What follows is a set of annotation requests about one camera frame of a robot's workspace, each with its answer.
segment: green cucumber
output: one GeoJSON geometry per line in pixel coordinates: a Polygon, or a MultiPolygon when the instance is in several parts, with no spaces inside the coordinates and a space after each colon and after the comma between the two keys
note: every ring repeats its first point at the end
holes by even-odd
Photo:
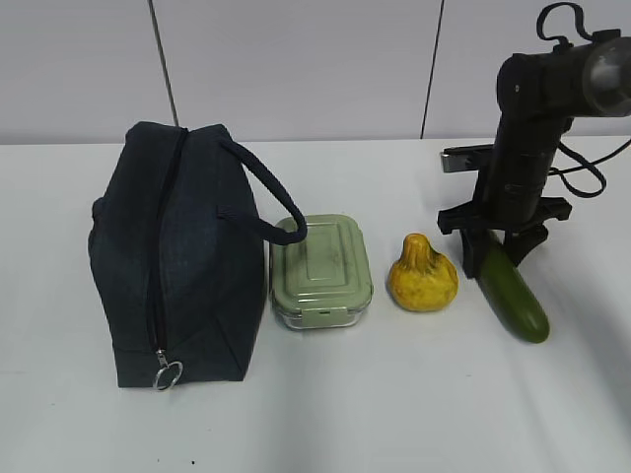
{"type": "Polygon", "coordinates": [[[477,282],[505,328],[530,343],[550,334],[548,317],[500,243],[494,238],[477,282]]]}

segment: bag strap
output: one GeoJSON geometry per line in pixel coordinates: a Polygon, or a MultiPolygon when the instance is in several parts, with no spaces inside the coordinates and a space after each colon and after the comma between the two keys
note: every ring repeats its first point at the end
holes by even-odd
{"type": "Polygon", "coordinates": [[[285,232],[283,229],[273,227],[257,217],[228,205],[217,206],[217,217],[254,232],[270,243],[285,246],[305,239],[307,237],[307,222],[305,221],[305,217],[298,207],[296,207],[289,193],[274,174],[272,174],[250,150],[239,143],[235,143],[232,140],[221,140],[220,145],[231,155],[235,156],[263,183],[267,190],[289,211],[296,221],[298,228],[294,232],[285,232]]]}

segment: yellow gourd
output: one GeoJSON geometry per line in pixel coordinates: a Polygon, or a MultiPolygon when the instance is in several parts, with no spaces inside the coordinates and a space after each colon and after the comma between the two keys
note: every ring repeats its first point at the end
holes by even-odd
{"type": "Polygon", "coordinates": [[[397,304],[408,310],[438,310],[454,300],[457,272],[449,259],[432,248],[426,236],[405,237],[403,251],[387,278],[397,304]]]}

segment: zipper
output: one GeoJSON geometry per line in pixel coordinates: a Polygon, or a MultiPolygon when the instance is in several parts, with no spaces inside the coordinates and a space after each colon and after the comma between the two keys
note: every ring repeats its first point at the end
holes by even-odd
{"type": "Polygon", "coordinates": [[[179,377],[181,376],[183,370],[183,365],[181,362],[169,363],[166,356],[166,351],[169,346],[167,343],[167,317],[165,311],[165,300],[162,288],[162,281],[160,278],[160,233],[162,229],[163,219],[165,217],[165,212],[167,210],[171,194],[173,193],[175,182],[177,181],[182,149],[187,135],[188,130],[186,128],[181,128],[179,136],[177,137],[177,142],[175,143],[175,149],[171,158],[171,162],[169,163],[169,168],[167,169],[165,182],[160,192],[155,227],[149,245],[147,333],[149,335],[149,343],[151,345],[151,348],[158,357],[158,363],[160,365],[160,368],[156,373],[156,377],[154,378],[154,387],[159,390],[164,390],[172,387],[179,380],[179,377]],[[178,369],[175,377],[173,377],[172,381],[166,386],[159,386],[161,376],[173,367],[176,367],[178,369]]]}

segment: food container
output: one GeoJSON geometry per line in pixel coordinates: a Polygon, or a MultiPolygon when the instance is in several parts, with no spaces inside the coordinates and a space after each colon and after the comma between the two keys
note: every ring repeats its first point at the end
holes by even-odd
{"type": "Polygon", "coordinates": [[[307,226],[304,241],[270,246],[272,306],[294,329],[353,325],[373,296],[362,232],[344,215],[307,216],[307,226]]]}

